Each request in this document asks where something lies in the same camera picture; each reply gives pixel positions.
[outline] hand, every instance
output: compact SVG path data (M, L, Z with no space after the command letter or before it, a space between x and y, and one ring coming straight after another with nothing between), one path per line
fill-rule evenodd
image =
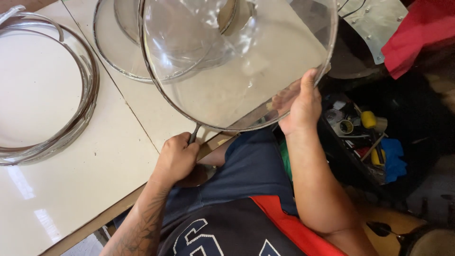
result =
M190 174L199 152L199 144L188 145L190 136L191 133L182 133L164 143L150 180L172 187Z
M301 79L273 97L272 107L278 112L287 111L292 104L291 113L279 121L285 136L316 129L322 111L321 94L314 87L316 73L315 68L308 70Z

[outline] tattoo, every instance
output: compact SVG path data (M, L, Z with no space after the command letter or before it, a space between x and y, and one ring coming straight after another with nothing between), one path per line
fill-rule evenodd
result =
M125 231L110 247L109 256L154 256L157 254L161 225L169 190L154 196L134 227Z

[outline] navy shorts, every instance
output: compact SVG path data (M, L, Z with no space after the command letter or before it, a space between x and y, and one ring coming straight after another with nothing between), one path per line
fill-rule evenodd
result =
M198 187L174 187L171 190L163 227L206 205L254 195L277 195L285 212L298 215L291 183L270 128L243 133L229 145L224 157L226 163L206 183ZM114 220L117 227L126 214Z

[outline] green object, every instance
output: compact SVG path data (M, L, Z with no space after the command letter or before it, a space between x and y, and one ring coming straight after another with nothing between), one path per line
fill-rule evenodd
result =
M288 145L286 144L286 140L282 140L280 142L280 153L281 158L283 158L284 170L288 175L289 180L292 182L292 172L291 172L291 162L289 161L289 152L288 152Z

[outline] tattooed forearm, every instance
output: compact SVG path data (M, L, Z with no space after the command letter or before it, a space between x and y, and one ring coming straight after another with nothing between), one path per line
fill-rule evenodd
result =
M115 232L100 255L156 255L168 194L169 189L148 187L147 185L121 227Z

